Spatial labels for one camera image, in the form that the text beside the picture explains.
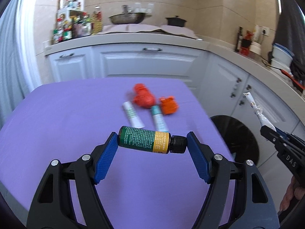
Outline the person right hand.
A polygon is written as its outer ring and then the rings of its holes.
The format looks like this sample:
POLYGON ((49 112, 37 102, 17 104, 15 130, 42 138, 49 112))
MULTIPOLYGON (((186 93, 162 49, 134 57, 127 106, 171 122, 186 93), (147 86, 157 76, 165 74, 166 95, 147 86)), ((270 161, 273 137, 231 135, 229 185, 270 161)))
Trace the person right hand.
POLYGON ((280 203, 279 212, 287 210, 293 198, 296 198, 298 201, 301 200, 304 196, 304 193, 305 189, 300 186, 295 176, 293 176, 291 179, 291 183, 289 184, 286 193, 283 197, 283 200, 280 203))

